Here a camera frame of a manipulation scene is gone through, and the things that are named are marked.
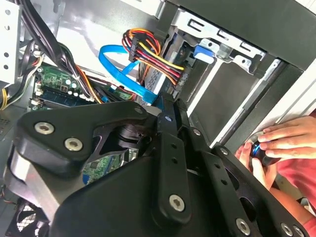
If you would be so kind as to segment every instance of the connector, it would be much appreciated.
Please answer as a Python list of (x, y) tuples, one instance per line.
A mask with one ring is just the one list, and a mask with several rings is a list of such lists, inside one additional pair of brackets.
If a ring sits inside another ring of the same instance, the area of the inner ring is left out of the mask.
[(132, 46), (130, 48), (130, 52), (129, 52), (129, 61), (134, 63), (137, 60), (135, 59), (136, 57), (136, 53), (137, 53), (137, 49), (139, 47), (139, 42), (144, 43), (146, 41), (146, 36), (145, 35), (135, 35), (133, 40), (132, 40)]
[(182, 90), (182, 87), (186, 83), (186, 81), (190, 75), (190, 72), (192, 70), (192, 67), (188, 63), (186, 63), (184, 65), (184, 67), (185, 67), (184, 72), (182, 73), (180, 79), (178, 80), (178, 83), (177, 83), (176, 88), (175, 88), (175, 90), (178, 92), (180, 92)]

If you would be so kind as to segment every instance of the silver screw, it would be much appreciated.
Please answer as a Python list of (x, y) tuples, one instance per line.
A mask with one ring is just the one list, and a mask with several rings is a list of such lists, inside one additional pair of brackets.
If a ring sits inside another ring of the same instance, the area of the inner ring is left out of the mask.
[(183, 211), (184, 210), (184, 201), (182, 200), (182, 198), (180, 198), (178, 195), (171, 195), (169, 197), (169, 203), (172, 206), (173, 209), (175, 209), (176, 211)]
[(34, 129), (36, 132), (44, 135), (51, 134), (55, 131), (54, 126), (47, 122), (38, 122), (35, 124)]
[(77, 138), (68, 138), (65, 141), (65, 147), (72, 152), (78, 152), (83, 148), (82, 142)]
[(238, 227), (238, 229), (245, 235), (248, 236), (250, 235), (250, 228), (248, 226), (248, 224), (242, 220), (241, 218), (237, 218), (236, 219), (236, 225)]
[(287, 226), (287, 224), (281, 223), (281, 227), (282, 227), (283, 231), (284, 231), (288, 236), (293, 236), (293, 232), (292, 232), (291, 229)]
[(228, 155), (228, 151), (226, 151), (224, 148), (221, 148), (220, 150), (224, 155)]
[(136, 111), (137, 113), (139, 113), (139, 114), (142, 114), (142, 113), (143, 113), (143, 111), (142, 111), (140, 108), (135, 108), (135, 111)]
[(300, 228), (298, 228), (297, 226), (293, 226), (293, 227), (300, 237), (305, 237)]
[(193, 132), (194, 132), (197, 136), (201, 136), (201, 132), (198, 131), (197, 129), (194, 129)]

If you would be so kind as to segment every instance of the orange wire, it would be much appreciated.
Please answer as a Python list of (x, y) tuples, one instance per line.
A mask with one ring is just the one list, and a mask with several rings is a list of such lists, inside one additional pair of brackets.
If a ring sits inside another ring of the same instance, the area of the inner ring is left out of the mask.
[(176, 82), (174, 81), (174, 79), (173, 79), (170, 75), (164, 73), (161, 69), (159, 69), (159, 68), (156, 67), (155, 65), (153, 65), (153, 64), (151, 64), (151, 63), (149, 63), (149, 62), (146, 62), (146, 61), (144, 61), (144, 60), (142, 60), (142, 59), (140, 59), (140, 58), (136, 58), (136, 59), (139, 60), (139, 61), (142, 62), (142, 63), (145, 63), (145, 64), (151, 66), (152, 68), (156, 69), (157, 71), (161, 72), (162, 74), (164, 74), (166, 77), (168, 77), (168, 78), (170, 79), (170, 81), (171, 81), (172, 84), (176, 85)]
[(90, 92), (92, 93), (94, 99), (95, 99), (99, 104), (103, 104), (103, 102), (99, 99), (99, 97), (98, 97), (98, 96), (96, 95), (96, 93), (94, 92), (94, 90), (93, 90), (93, 88), (92, 88), (92, 86), (91, 86), (91, 84), (90, 84), (90, 82), (89, 82), (87, 76), (83, 73), (83, 71), (81, 70), (81, 68), (78, 67), (77, 65), (76, 65), (76, 68), (77, 68), (77, 70), (79, 71), (79, 73), (81, 74), (81, 76), (83, 77), (83, 79), (86, 81), (86, 83), (87, 83), (87, 85), (88, 85), (88, 87), (89, 87), (89, 90), (90, 90)]
[[(132, 34), (132, 32), (134, 32), (134, 31), (143, 31), (143, 32), (146, 32), (146, 33), (149, 33), (149, 34), (152, 35), (152, 33), (151, 33), (150, 31), (147, 31), (147, 30), (141, 29), (141, 28), (135, 28), (135, 29), (131, 29), (131, 30), (128, 32), (128, 34), (129, 34), (129, 36), (130, 36), (131, 38), (134, 37), (134, 35)], [(158, 42), (157, 40), (155, 40), (155, 41), (156, 41), (156, 43), (157, 43), (157, 45), (158, 45), (158, 50), (157, 50), (156, 47), (153, 45), (153, 43), (150, 42), (149, 39), (146, 39), (146, 42), (154, 49), (156, 55), (159, 55), (160, 52), (161, 52), (161, 47), (160, 47), (159, 42)]]

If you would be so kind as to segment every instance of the mounting plate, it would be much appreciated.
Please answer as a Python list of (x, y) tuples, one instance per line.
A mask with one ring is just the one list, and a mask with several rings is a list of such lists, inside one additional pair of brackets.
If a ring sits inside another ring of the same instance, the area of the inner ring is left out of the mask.
[(21, 12), (20, 6), (0, 0), (0, 80), (9, 84), (17, 78)]

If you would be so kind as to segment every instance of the finger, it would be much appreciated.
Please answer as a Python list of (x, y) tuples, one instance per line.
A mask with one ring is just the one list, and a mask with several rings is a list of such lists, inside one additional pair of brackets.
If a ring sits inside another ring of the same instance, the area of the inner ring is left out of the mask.
[(282, 124), (267, 127), (266, 129), (263, 129), (263, 132), (264, 133), (272, 132), (272, 131), (279, 130), (281, 128), (298, 126), (298, 125), (306, 124), (307, 122), (313, 122), (313, 121), (314, 121), (314, 118), (312, 116), (305, 116), (301, 118), (296, 118), (294, 120), (291, 120)]
[(301, 147), (293, 149), (276, 149), (276, 150), (266, 150), (266, 155), (272, 158), (283, 158), (283, 159), (315, 159), (316, 158), (316, 148), (311, 147)]
[(237, 159), (240, 159), (240, 155), (242, 152), (242, 149), (244, 148), (244, 145), (242, 145), (241, 147), (239, 147), (239, 149), (236, 151), (235, 153), (235, 157), (237, 157)]
[(250, 158), (251, 144), (246, 143), (240, 154), (240, 162), (249, 170), (249, 158)]
[(262, 164), (257, 158), (252, 159), (252, 167), (253, 167), (253, 176), (255, 176), (256, 179), (259, 180), (259, 182), (267, 188), (266, 176), (263, 171)]
[(316, 148), (316, 142), (310, 135), (300, 135), (295, 137), (281, 138), (276, 141), (260, 143), (260, 148), (264, 151), (274, 149), (292, 149), (299, 147)]
[(292, 127), (280, 128), (278, 130), (265, 133), (264, 135), (258, 137), (258, 141), (269, 142), (269, 141), (284, 138), (284, 137), (293, 137), (293, 136), (303, 135), (307, 132), (308, 131), (305, 126), (292, 126)]
[(298, 126), (298, 125), (299, 125), (299, 123), (296, 120), (292, 120), (292, 121), (285, 122), (285, 123), (282, 123), (282, 124), (278, 124), (278, 125), (267, 127), (265, 129), (263, 129), (263, 132), (264, 133), (268, 133), (268, 132), (279, 130), (281, 128), (293, 127), (293, 126)]

